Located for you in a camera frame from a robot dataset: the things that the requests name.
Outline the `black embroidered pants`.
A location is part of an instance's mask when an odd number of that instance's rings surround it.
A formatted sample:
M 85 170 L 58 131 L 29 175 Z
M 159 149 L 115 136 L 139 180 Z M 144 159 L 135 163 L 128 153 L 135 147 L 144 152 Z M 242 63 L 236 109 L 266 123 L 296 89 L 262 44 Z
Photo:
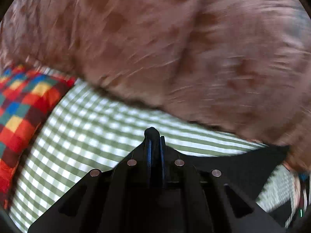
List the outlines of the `black embroidered pants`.
M 232 156 L 190 156 L 166 145 L 165 137 L 153 127 L 145 130 L 141 148 L 146 177 L 154 185 L 195 187 L 202 181 L 213 188 L 212 172 L 218 170 L 252 200 L 289 152 L 289 146 L 268 145 Z

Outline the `green white checkered bedsheet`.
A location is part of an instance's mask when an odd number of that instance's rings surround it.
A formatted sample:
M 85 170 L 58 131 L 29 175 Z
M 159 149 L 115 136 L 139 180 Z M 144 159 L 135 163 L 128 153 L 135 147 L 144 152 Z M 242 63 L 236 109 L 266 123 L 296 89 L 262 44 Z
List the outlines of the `green white checkered bedsheet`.
M 262 148 L 237 136 L 128 105 L 78 79 L 24 151 L 8 215 L 21 232 L 91 169 L 112 169 L 156 128 L 166 144 L 191 156 L 233 156 Z

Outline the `multicolour checkered pillow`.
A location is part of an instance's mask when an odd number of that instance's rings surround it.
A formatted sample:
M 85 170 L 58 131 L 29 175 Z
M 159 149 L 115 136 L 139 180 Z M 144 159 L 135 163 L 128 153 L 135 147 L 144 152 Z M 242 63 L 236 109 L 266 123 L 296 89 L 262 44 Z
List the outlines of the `multicolour checkered pillow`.
M 47 75 L 23 65 L 1 75 L 1 206 L 7 209 L 12 181 L 23 151 L 75 78 Z

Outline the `brown floral curtain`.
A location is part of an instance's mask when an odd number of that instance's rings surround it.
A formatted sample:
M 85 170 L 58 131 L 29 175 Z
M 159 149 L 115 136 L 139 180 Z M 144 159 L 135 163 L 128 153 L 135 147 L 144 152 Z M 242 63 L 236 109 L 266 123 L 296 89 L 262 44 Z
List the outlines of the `brown floral curtain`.
M 303 0 L 14 0 L 1 61 L 288 145 L 287 163 L 308 170 L 309 12 Z

